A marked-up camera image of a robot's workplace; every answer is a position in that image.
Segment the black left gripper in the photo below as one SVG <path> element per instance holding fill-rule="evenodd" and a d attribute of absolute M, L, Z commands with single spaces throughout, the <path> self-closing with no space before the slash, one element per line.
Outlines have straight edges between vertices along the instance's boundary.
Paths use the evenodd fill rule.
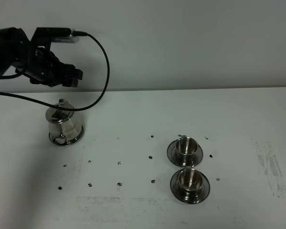
<path fill-rule="evenodd" d="M 22 29 L 15 30 L 15 40 L 24 47 L 17 49 L 20 54 L 15 62 L 15 73 L 28 77 L 31 84 L 77 87 L 83 72 L 72 64 L 62 63 L 51 51 L 53 32 L 54 28 L 38 27 L 29 40 Z"/>

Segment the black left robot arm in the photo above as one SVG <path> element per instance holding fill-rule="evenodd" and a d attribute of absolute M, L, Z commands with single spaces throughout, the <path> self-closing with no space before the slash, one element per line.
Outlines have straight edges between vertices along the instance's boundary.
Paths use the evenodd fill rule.
<path fill-rule="evenodd" d="M 0 80 L 24 75 L 31 84 L 77 87 L 83 72 L 62 63 L 51 51 L 53 42 L 75 43 L 77 39 L 69 28 L 38 27 L 31 39 L 20 28 L 0 29 Z"/>

